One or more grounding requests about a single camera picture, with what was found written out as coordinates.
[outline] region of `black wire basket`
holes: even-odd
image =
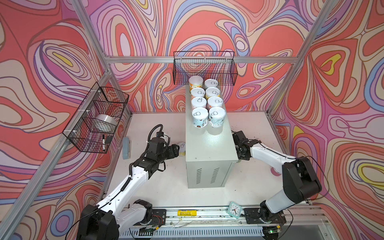
[[[128,98],[116,88],[99,86],[79,121],[64,135],[81,152],[108,152]]]
[[[173,52],[173,83],[186,85],[191,76],[216,79],[219,85],[235,85],[237,67],[233,51]]]

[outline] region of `colorful swirl pattern wall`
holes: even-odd
[[[173,56],[233,50],[236,56],[296,56],[321,0],[93,0],[86,10],[109,56]],[[111,65],[132,111],[184,111],[173,64]],[[266,110],[289,65],[243,64],[223,88],[228,111]]]
[[[324,170],[314,202],[340,239],[384,239],[383,39],[383,1],[339,1],[273,115],[286,148]]]
[[[0,1],[0,221],[102,74],[70,0]],[[108,154],[68,147],[13,239],[64,238],[96,202],[126,121]]]

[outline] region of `alarm clock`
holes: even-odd
[[[229,204],[227,213],[228,213],[229,215],[231,215],[232,217],[238,219],[238,218],[240,217],[240,215],[241,215],[241,210],[242,210],[242,208],[241,208],[240,205],[238,205],[238,204],[236,204],[236,203],[234,203],[234,202],[231,202],[231,203]]]

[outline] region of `whiteboard eraser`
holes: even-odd
[[[122,158],[123,159],[129,159],[129,138],[124,137],[122,139]]]

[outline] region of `white tabletop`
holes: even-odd
[[[266,145],[280,150],[276,136],[265,113],[228,113],[232,130],[242,130],[250,139],[261,139]],[[185,141],[185,113],[133,114],[127,136],[132,141],[131,158],[118,159],[108,192],[111,192],[129,172],[129,164],[145,150],[149,131],[157,124],[171,137],[170,144]],[[225,187],[189,189],[185,156],[165,161],[164,172],[155,172],[130,200],[148,201],[153,207],[224,206],[234,201],[240,205],[260,204],[283,187],[281,176],[274,176],[271,167],[251,158],[236,163]]]

